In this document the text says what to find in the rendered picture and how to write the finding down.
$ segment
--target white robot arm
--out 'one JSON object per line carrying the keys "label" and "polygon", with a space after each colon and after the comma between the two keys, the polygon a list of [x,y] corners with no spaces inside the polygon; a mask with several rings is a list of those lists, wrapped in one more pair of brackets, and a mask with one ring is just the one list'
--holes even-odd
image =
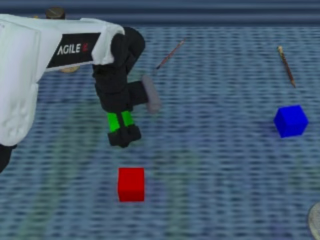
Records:
{"label": "white robot arm", "polygon": [[98,19],[0,14],[0,145],[14,146],[29,132],[44,72],[113,63],[117,34],[124,28]]}

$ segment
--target cube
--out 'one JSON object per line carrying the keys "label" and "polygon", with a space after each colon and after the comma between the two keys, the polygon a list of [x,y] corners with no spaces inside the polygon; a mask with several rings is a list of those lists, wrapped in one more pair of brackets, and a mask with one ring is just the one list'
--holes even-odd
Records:
{"label": "cube", "polygon": [[281,138],[302,135],[309,123],[300,105],[280,107],[273,122]]}
{"label": "cube", "polygon": [[120,202],[143,202],[145,200],[144,168],[120,167],[117,192]]}

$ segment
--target red cube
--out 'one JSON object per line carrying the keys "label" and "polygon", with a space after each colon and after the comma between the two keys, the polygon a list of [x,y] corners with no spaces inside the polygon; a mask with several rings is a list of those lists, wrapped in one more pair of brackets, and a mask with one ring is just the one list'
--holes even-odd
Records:
{"label": "red cube", "polygon": [[143,202],[145,200],[145,169],[120,167],[117,190],[120,202]]}

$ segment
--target agile x logo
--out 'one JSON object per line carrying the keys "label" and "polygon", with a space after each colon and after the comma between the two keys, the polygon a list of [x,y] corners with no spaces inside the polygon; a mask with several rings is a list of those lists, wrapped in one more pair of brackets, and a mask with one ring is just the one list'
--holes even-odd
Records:
{"label": "agile x logo", "polygon": [[91,62],[100,33],[63,34],[47,68]]}

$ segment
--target blue cube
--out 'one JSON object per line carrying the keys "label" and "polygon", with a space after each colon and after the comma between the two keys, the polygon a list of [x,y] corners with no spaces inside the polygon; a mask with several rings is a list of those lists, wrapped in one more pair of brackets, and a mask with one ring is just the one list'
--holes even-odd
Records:
{"label": "blue cube", "polygon": [[273,122],[281,138],[302,135],[309,123],[300,105],[280,107]]}

